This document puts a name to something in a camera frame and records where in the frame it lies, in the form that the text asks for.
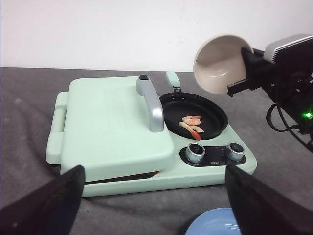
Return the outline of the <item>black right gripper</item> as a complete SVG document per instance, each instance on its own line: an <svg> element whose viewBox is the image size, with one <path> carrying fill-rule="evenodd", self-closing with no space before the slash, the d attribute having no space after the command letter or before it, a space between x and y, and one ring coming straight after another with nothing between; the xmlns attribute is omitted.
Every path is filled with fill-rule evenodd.
<svg viewBox="0 0 313 235"><path fill-rule="evenodd" d="M262 88L295 122L313 121L313 49L288 47L265 59L259 49L241 49L246 79L227 86L227 95Z"/></svg>

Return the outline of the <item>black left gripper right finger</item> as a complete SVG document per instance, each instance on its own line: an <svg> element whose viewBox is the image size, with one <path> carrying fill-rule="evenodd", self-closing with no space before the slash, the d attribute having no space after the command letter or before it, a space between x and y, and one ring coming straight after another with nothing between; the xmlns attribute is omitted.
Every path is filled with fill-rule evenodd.
<svg viewBox="0 0 313 235"><path fill-rule="evenodd" d="M227 194L243 235L311 235L313 213L235 165L225 170Z"/></svg>

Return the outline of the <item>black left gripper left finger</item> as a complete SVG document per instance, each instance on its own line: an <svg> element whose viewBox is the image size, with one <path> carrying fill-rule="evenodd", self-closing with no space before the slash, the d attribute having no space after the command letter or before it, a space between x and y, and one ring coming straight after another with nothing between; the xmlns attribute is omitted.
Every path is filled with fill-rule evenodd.
<svg viewBox="0 0 313 235"><path fill-rule="evenodd" d="M78 213L85 170L77 165L0 210L2 235L68 235Z"/></svg>

